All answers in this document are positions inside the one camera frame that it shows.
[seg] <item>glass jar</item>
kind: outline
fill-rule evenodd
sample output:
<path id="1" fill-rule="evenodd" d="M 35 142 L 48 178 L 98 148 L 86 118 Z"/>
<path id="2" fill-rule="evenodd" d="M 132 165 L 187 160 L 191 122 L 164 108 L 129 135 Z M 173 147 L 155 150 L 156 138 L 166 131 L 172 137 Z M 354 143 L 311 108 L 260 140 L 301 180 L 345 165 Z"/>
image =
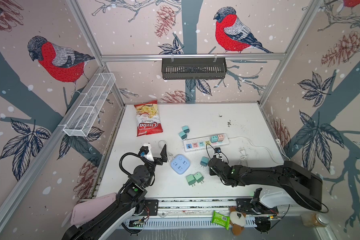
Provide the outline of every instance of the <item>glass jar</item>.
<path id="1" fill-rule="evenodd" d="M 319 213 L 302 214 L 301 219 L 306 227 L 326 227 L 329 224 L 329 218 Z"/>

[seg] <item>socket outlet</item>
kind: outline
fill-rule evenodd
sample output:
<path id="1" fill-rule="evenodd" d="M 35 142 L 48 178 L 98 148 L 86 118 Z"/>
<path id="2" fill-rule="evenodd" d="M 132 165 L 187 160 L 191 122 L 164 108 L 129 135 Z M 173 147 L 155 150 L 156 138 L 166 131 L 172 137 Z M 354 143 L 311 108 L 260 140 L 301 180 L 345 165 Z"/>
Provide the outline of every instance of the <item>socket outlet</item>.
<path id="1" fill-rule="evenodd" d="M 172 169 L 177 172 L 177 174 L 183 174 L 190 166 L 189 160 L 183 155 L 177 155 L 171 162 Z"/>

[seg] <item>red snack bag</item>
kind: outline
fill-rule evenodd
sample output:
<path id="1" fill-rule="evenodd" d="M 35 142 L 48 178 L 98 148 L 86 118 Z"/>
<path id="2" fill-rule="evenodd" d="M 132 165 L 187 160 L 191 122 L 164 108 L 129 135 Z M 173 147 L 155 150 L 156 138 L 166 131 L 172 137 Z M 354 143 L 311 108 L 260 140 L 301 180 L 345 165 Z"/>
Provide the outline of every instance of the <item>red snack bag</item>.
<path id="1" fill-rule="evenodd" d="M 137 136 L 163 132 L 157 110 L 157 100 L 137 104 Z"/>

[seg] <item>stuffed toy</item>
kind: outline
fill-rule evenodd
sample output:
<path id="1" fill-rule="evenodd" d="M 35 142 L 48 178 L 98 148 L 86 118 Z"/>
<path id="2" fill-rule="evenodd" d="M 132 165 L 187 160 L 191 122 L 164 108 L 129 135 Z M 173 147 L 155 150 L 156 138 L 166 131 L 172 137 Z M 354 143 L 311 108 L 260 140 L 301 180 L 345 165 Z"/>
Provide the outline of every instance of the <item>stuffed toy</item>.
<path id="1" fill-rule="evenodd" d="M 230 207 L 229 211 L 231 212 L 229 223 L 232 225 L 232 232 L 238 236 L 244 230 L 246 214 L 237 212 L 235 207 Z"/>

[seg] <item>bird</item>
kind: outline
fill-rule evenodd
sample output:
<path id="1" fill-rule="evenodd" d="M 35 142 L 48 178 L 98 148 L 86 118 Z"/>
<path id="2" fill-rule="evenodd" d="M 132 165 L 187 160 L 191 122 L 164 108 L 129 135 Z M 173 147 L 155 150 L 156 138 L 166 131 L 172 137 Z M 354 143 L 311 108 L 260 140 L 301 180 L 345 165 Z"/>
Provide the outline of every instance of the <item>bird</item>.
<path id="1" fill-rule="evenodd" d="M 227 51 L 238 51 L 257 48 L 266 53 L 272 53 L 265 49 L 236 15 L 233 7 L 219 9 L 213 18 L 216 20 L 216 40 Z"/>
<path id="2" fill-rule="evenodd" d="M 33 61 L 37 59 L 40 65 L 42 65 L 54 79 L 64 83 L 75 84 L 71 96 L 74 93 L 80 93 L 76 90 L 76 81 L 84 74 L 86 64 L 90 60 L 95 59 L 88 54 L 79 53 L 72 48 L 61 47 L 48 42 L 46 38 L 42 36 L 34 36 L 31 38 L 28 42 L 28 51 L 31 59 Z"/>

